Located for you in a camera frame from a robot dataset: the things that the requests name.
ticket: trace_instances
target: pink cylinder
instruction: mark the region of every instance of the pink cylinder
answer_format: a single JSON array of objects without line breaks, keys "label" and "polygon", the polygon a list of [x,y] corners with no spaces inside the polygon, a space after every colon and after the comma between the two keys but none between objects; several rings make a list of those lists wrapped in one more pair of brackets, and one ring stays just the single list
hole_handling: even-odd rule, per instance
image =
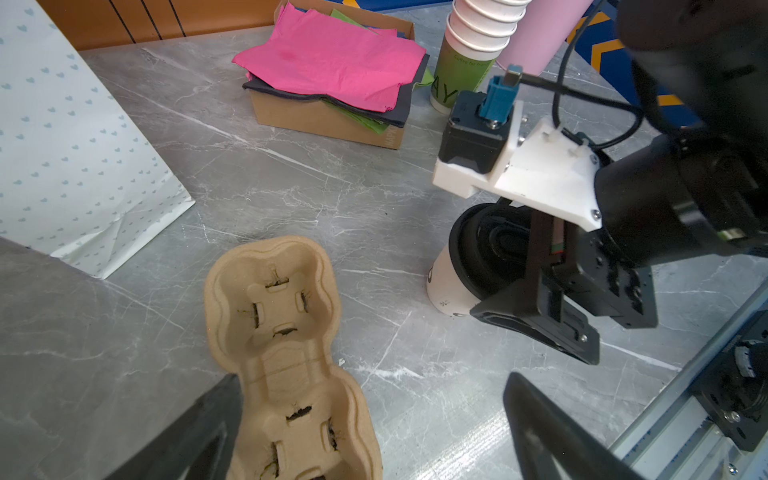
[{"label": "pink cylinder", "polygon": [[540,74],[591,3],[592,0],[533,0],[496,62],[504,69],[515,64],[522,65],[525,73]]}]

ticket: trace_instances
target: marble surface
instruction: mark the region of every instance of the marble surface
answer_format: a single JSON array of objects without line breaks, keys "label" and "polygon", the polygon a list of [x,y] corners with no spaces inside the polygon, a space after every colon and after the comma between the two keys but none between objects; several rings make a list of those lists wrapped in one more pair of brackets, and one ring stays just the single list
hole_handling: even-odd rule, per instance
[{"label": "marble surface", "polygon": [[[399,12],[434,67],[448,6]],[[600,330],[587,366],[527,337],[451,319],[425,273],[469,200],[431,185],[445,117],[414,95],[391,151],[258,125],[230,63],[269,28],[84,53],[197,200],[107,281],[0,242],[0,465],[3,477],[98,480],[223,375],[206,340],[202,289],[227,250],[285,234],[323,245],[344,314],[333,357],[362,385],[385,478],[519,478],[501,395],[522,372],[610,445],[768,274],[751,257],[654,269],[660,325]],[[559,56],[544,75],[553,78]],[[617,96],[580,58],[568,83]],[[551,95],[523,87],[530,129]],[[596,140],[629,119],[579,101],[564,121]],[[644,128],[614,149],[647,144]]]}]

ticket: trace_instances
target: orange wall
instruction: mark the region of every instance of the orange wall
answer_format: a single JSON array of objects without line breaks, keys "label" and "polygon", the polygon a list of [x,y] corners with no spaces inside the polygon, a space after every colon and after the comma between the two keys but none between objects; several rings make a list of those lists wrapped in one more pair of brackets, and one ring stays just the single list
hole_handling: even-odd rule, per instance
[{"label": "orange wall", "polygon": [[38,0],[78,50],[273,23],[280,0]]}]

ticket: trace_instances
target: black stripe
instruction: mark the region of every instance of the black stripe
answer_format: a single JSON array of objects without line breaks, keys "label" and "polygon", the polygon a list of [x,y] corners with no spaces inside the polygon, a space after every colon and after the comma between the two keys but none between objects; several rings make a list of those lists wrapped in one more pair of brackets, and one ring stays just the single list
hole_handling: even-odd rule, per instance
[{"label": "black stripe", "polygon": [[174,16],[176,17],[176,21],[179,22],[179,28],[181,28],[181,34],[186,37],[187,34],[184,33],[184,27],[181,26],[181,20],[179,20],[179,15],[176,13],[176,8],[174,7],[174,3],[171,0],[168,0],[168,3],[170,3],[170,9],[174,11]]},{"label": "black stripe", "polygon": [[149,17],[149,21],[152,22],[152,26],[154,27],[154,30],[157,32],[157,36],[160,37],[160,40],[163,39],[162,35],[160,35],[160,30],[157,30],[157,25],[154,24],[154,19],[152,18],[152,15],[149,13],[149,8],[147,8],[147,4],[144,3],[144,0],[141,0],[141,4],[144,6],[144,11],[147,13],[147,17]]},{"label": "black stripe", "polygon": [[120,12],[118,12],[118,8],[116,6],[114,6],[114,3],[112,3],[112,0],[108,0],[108,1],[109,1],[109,5],[112,5],[112,8],[114,9],[114,13],[120,19],[120,23],[123,24],[123,28],[125,28],[125,31],[128,33],[128,36],[131,37],[131,41],[133,43],[136,43],[136,41],[134,40],[134,36],[131,35],[131,31],[128,30],[128,26],[125,24],[125,22],[123,22],[123,18],[120,16]]}]

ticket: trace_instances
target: bolt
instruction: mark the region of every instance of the bolt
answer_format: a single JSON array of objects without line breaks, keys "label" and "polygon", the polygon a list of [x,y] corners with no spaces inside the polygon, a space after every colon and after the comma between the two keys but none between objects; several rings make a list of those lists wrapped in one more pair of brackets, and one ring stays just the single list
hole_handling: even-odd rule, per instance
[{"label": "bolt", "polygon": [[738,412],[725,412],[723,414],[723,417],[729,422],[729,423],[738,423],[741,421],[741,415],[739,415]]}]

